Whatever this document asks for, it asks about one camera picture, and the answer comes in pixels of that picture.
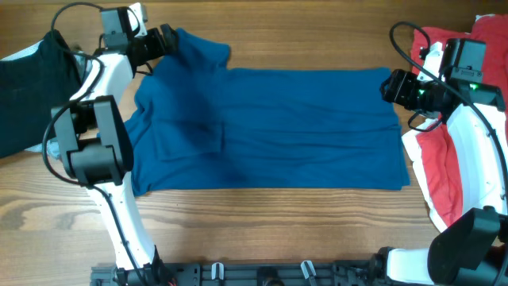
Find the blue t-shirt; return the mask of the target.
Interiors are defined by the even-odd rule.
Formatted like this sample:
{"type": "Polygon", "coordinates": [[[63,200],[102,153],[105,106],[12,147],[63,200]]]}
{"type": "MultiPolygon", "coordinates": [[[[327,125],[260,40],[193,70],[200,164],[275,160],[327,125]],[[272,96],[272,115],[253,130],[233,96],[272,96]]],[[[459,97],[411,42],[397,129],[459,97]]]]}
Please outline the blue t-shirt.
{"type": "Polygon", "coordinates": [[[230,48],[178,31],[135,94],[125,126],[135,195],[167,189],[365,188],[410,184],[387,68],[230,68],[230,48]]]}

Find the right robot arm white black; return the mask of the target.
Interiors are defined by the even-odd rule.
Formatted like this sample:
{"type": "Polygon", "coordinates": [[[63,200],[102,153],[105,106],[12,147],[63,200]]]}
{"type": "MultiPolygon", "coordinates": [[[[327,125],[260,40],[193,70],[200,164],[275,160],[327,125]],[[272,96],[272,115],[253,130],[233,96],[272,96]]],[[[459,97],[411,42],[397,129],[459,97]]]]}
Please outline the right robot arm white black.
{"type": "Polygon", "coordinates": [[[427,273],[440,285],[507,283],[506,104],[483,83],[486,43],[446,42],[437,71],[397,69],[380,87],[383,100],[444,123],[456,149],[463,214],[428,251],[427,273]]]}

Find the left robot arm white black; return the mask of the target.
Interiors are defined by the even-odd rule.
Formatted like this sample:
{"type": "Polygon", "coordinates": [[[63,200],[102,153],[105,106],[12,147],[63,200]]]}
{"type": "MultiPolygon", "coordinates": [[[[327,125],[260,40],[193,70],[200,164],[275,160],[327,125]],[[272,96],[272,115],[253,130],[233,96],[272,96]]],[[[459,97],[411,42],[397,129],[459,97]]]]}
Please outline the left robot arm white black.
{"type": "Polygon", "coordinates": [[[103,33],[94,53],[83,55],[88,75],[69,102],[52,109],[43,139],[55,133],[62,180],[86,188],[102,215],[116,255],[108,284],[175,285],[136,205],[133,147],[118,104],[141,66],[177,50],[178,35],[167,24],[147,29],[139,2],[98,10],[103,33]]]}

